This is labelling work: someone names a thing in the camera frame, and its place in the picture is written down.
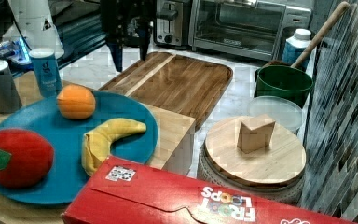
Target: bottle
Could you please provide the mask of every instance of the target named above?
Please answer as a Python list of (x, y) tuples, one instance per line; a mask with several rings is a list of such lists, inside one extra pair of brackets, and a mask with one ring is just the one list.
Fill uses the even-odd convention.
[[(310, 44), (310, 31), (305, 29), (296, 29), (295, 34), (286, 39), (284, 45), (282, 61), (292, 64), (301, 55), (304, 49)], [(306, 70), (310, 56), (301, 64), (301, 69)]]

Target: round wooden board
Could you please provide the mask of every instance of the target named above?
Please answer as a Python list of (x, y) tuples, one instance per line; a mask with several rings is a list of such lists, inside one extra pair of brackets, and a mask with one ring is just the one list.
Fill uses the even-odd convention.
[(223, 175), (248, 186), (287, 185), (299, 178), (306, 153), (299, 139), (278, 123), (269, 146), (245, 154), (237, 147), (240, 116), (217, 122), (205, 140), (206, 157)]

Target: wooden block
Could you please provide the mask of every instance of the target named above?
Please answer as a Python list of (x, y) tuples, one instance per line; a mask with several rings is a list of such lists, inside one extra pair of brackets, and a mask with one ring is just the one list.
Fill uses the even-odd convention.
[(244, 153), (268, 146), (274, 127), (275, 120), (266, 114), (244, 120), (241, 122), (237, 146)]

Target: cooking utensil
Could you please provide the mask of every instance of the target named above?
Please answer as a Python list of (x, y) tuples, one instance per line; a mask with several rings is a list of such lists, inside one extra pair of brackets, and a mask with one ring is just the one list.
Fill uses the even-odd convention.
[(301, 108), (306, 103), (313, 87), (313, 80), (308, 74), (289, 66), (263, 67), (258, 70), (257, 75), (255, 97), (281, 97)]
[[(316, 48), (316, 46), (321, 43), (324, 36), (337, 23), (337, 21), (341, 18), (342, 14), (344, 14), (344, 12), (348, 9), (350, 5), (351, 4), (344, 1), (337, 6), (337, 8), (333, 11), (333, 13), (330, 15), (330, 17), (322, 26), (322, 28), (319, 30), (319, 32), (316, 34), (316, 36), (312, 38), (310, 44), (305, 48), (305, 50), (301, 53), (301, 55), (296, 59), (296, 61), (292, 65), (288, 63), (284, 63), (282, 61), (273, 60), (270, 61), (269, 63), (266, 63), (263, 67), (271, 66), (271, 65), (286, 65), (292, 68), (299, 67), (303, 63), (303, 61), (307, 59), (310, 53)], [(257, 71), (255, 72), (255, 80), (257, 80)]]

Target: blue can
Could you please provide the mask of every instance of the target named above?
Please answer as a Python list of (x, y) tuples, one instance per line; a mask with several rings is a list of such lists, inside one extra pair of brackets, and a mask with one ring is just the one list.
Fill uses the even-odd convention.
[(62, 82), (54, 49), (33, 49), (29, 56), (34, 66), (40, 94), (43, 97), (57, 96), (62, 90)]

